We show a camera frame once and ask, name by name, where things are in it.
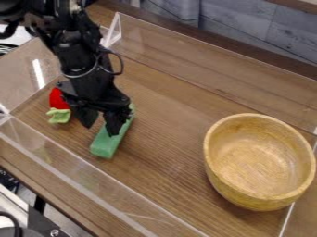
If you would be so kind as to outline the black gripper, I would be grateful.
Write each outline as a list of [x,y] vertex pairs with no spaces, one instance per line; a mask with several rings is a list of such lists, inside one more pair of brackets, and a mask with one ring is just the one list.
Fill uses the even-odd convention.
[[115,75],[102,69],[85,73],[64,74],[65,80],[56,87],[61,98],[75,113],[75,118],[88,129],[104,114],[108,136],[119,134],[132,117],[130,98],[115,85]]

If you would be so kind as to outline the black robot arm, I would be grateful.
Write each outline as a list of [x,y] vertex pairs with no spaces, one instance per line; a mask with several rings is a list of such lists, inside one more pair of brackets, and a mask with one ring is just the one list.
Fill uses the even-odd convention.
[[81,0],[0,0],[0,39],[23,26],[59,59],[64,80],[56,84],[61,99],[84,127],[104,118],[114,136],[131,118],[130,98],[118,89],[123,72],[111,65],[115,52],[102,45],[100,26]]

